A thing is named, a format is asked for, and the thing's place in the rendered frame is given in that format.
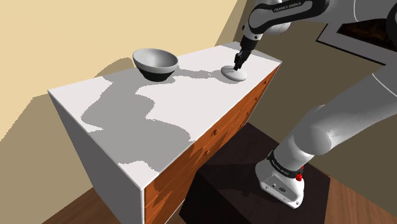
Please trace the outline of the white flat round disc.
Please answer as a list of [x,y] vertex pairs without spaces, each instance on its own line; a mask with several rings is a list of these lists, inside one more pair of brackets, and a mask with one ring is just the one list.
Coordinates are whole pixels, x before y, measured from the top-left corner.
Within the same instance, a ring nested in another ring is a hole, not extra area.
[[221,68],[221,73],[232,81],[244,81],[247,78],[247,73],[244,70],[235,70],[233,66],[223,66]]

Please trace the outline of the white chest with wooden drawers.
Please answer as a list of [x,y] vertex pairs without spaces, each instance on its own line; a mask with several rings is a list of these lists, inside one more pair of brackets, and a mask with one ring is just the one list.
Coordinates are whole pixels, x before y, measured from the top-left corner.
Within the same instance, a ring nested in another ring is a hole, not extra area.
[[245,124],[281,61],[236,42],[181,55],[163,82],[136,68],[49,90],[98,196],[121,224],[165,224],[201,167]]

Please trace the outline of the grey bowl with black base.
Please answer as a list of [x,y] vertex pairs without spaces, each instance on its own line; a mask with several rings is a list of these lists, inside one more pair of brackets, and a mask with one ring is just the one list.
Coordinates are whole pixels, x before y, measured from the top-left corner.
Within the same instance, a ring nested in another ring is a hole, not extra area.
[[178,67],[178,58],[165,50],[142,48],[132,54],[139,72],[150,81],[165,81]]

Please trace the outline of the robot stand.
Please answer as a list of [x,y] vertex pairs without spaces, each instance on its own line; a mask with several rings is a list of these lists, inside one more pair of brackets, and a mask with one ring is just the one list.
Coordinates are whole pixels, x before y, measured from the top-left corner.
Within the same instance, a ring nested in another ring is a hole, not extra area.
[[300,207],[261,189],[255,165],[277,145],[245,124],[196,172],[180,217],[186,224],[324,224],[330,178],[310,164],[304,167]]

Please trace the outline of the grey framed dark wall picture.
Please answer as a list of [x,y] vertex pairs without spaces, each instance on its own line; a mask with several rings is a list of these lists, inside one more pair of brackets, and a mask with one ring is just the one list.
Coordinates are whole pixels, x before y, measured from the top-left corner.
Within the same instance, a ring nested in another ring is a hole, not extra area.
[[384,19],[326,25],[317,42],[382,65],[397,59]]

